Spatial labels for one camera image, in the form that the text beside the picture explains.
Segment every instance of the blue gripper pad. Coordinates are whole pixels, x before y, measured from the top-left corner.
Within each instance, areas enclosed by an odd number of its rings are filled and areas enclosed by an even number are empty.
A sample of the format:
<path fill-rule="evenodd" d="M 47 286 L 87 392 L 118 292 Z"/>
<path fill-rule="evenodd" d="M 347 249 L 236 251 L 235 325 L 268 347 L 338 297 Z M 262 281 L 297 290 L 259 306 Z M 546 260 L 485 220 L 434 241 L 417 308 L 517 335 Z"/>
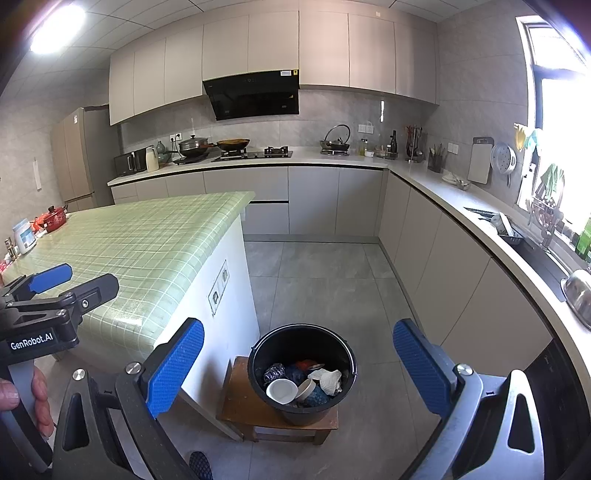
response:
<path fill-rule="evenodd" d="M 72 268 L 67 263 L 62 263 L 36 274 L 29 283 L 31 293 L 43 293 L 50 288 L 57 287 L 72 279 Z"/>
<path fill-rule="evenodd" d="M 429 411 L 446 417 L 452 408 L 455 387 L 449 380 L 454 367 L 450 358 L 429 343 L 410 319 L 396 322 L 392 341 Z M 448 375 L 442 368 L 450 370 Z"/>
<path fill-rule="evenodd" d="M 168 411 L 172 406 L 184 379 L 203 348 L 204 340 L 203 324 L 199 320 L 194 320 L 150 379 L 146 405 L 153 418 Z"/>

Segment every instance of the ceiling light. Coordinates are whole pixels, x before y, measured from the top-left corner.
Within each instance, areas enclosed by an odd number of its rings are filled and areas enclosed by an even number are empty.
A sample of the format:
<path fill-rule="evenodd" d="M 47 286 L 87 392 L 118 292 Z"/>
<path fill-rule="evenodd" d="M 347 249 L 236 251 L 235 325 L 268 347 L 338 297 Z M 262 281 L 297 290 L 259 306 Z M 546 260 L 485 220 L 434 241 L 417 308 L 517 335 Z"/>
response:
<path fill-rule="evenodd" d="M 68 5 L 53 12 L 33 35 L 31 51 L 52 53 L 76 35 L 84 23 L 84 10 L 75 5 Z"/>

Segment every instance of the gas stove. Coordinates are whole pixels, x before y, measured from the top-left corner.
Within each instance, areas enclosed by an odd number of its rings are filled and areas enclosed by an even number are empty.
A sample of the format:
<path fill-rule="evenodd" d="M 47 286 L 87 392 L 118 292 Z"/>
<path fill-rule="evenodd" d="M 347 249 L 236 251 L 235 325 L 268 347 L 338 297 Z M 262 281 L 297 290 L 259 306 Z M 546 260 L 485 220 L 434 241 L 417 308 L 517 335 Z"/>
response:
<path fill-rule="evenodd" d="M 247 152 L 246 148 L 242 150 L 223 151 L 222 155 L 213 161 L 225 161 L 225 160 L 253 160 L 255 158 L 290 158 L 293 155 L 293 150 L 289 150 L 288 147 L 267 147 L 263 151 L 251 151 Z"/>

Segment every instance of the floor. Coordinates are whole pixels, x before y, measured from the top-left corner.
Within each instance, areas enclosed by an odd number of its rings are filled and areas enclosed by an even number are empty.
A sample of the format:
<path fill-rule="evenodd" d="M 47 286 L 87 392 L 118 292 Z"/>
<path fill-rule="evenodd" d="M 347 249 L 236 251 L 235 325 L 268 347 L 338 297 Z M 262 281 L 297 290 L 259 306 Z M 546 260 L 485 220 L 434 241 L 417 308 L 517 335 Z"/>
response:
<path fill-rule="evenodd" d="M 158 417 L 188 460 L 203 451 L 216 480 L 395 479 L 423 447 L 439 417 L 424 406 L 392 347 L 394 323 L 412 316 L 379 245 L 246 242 L 261 334 L 280 325 L 315 323 L 352 347 L 358 377 L 339 404 L 339 429 L 322 446 L 235 442 L 183 401 Z M 56 420 L 64 389 L 80 362 L 68 354 L 39 359 Z M 125 422 L 113 412 L 137 475 L 150 479 Z"/>

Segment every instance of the bottle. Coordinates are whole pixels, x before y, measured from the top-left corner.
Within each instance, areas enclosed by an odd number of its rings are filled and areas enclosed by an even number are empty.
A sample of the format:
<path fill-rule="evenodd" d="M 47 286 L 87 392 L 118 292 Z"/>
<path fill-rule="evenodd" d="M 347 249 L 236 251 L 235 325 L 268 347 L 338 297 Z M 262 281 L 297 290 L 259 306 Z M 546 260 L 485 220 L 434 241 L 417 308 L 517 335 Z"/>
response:
<path fill-rule="evenodd" d="M 577 248 L 575 249 L 577 255 L 582 258 L 583 260 L 587 259 L 587 254 L 589 253 L 589 247 L 591 246 L 591 218 L 587 220 L 587 225 L 581 232 L 581 236 L 579 237 L 579 241 L 577 242 Z"/>

